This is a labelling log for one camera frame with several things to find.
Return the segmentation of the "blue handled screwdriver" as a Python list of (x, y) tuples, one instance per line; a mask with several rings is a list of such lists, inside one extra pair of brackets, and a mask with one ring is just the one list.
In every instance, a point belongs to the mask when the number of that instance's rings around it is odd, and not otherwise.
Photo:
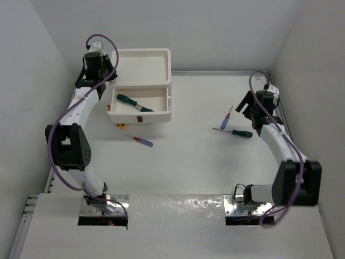
[(222, 124), (221, 124), (221, 126), (220, 126), (220, 129), (224, 130), (225, 127), (227, 126), (227, 123), (228, 123), (228, 121), (229, 121), (229, 118), (230, 118), (232, 109), (233, 109), (233, 106), (231, 106), (229, 112), (228, 112), (227, 115), (225, 116), (225, 118), (224, 118), (224, 120), (223, 120), (223, 122), (222, 122)]

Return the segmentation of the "long green screwdriver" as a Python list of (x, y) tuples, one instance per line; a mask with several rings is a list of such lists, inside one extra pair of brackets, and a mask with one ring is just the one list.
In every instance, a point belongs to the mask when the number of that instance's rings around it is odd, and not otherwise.
[(133, 107), (135, 107), (136, 105), (139, 105), (137, 103), (137, 101), (135, 101), (135, 100), (129, 98), (128, 96), (123, 95), (123, 94), (118, 94), (116, 96), (116, 98), (118, 101), (123, 102), (123, 103), (128, 104), (128, 105), (132, 105)]

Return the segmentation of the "small blue red screwdriver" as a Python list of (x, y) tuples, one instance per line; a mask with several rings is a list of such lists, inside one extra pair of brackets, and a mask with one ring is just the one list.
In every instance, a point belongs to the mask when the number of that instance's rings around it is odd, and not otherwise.
[(126, 136), (130, 137), (131, 139), (135, 140), (136, 142), (139, 142), (145, 146), (148, 146), (148, 147), (153, 147), (154, 144), (148, 140), (145, 140), (145, 139), (142, 139), (142, 138), (139, 138), (139, 137), (135, 137), (135, 136), (132, 136), (130, 134), (127, 134), (125, 133)]

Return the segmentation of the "white drawer container box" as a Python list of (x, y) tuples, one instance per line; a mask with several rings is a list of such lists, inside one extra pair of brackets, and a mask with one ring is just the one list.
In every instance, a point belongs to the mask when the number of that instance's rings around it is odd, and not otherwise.
[(171, 51), (167, 48), (119, 49), (111, 55), (118, 63), (114, 88), (161, 88), (171, 86)]

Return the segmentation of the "stubby green screwdriver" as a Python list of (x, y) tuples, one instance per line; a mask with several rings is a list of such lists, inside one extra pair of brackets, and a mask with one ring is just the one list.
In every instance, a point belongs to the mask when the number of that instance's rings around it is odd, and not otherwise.
[(146, 107), (141, 106), (141, 105), (136, 105), (135, 108), (140, 112), (153, 112), (152, 109), (146, 108)]

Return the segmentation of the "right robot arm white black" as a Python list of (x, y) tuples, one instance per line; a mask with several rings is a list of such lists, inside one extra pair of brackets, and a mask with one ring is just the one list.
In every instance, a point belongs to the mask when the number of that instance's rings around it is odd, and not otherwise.
[(252, 122), (253, 129), (268, 145), (279, 166), (271, 185), (248, 185), (245, 203), (270, 202), (276, 206), (316, 206), (322, 167), (304, 156), (287, 135), (283, 121), (273, 115), (274, 93), (248, 91), (236, 108)]

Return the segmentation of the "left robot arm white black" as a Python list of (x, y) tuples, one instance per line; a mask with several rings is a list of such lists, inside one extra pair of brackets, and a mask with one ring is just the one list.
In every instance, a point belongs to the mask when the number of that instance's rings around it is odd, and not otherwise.
[(83, 70), (67, 113), (54, 125), (48, 125), (45, 135), (57, 172), (68, 172), (74, 178), (88, 205), (105, 207), (109, 204), (107, 185), (89, 165), (92, 151), (84, 128), (106, 89), (106, 82), (116, 78), (116, 74), (109, 57), (101, 51), (86, 53), (82, 61)]

